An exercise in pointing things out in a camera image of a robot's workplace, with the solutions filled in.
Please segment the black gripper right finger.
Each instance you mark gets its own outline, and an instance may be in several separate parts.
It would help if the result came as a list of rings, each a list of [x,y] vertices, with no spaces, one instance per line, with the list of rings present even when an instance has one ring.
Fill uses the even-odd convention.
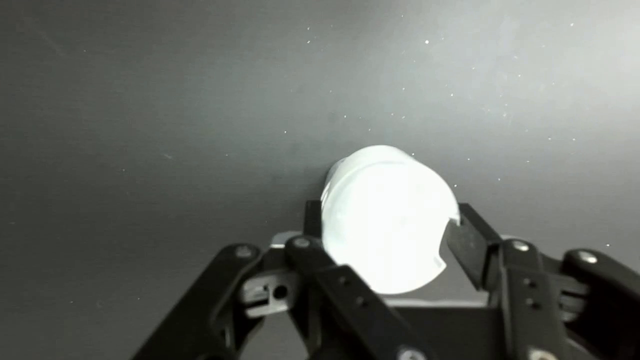
[[[443,244],[490,295],[509,360],[640,360],[640,274],[629,265],[592,247],[555,260],[501,237],[469,203]]]

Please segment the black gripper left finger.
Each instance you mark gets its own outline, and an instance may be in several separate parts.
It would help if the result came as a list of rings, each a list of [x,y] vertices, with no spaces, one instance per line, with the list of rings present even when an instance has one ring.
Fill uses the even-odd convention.
[[[132,360],[240,360],[260,325],[288,314],[308,360],[427,360],[411,327],[320,245],[320,202],[269,249],[221,247]]]

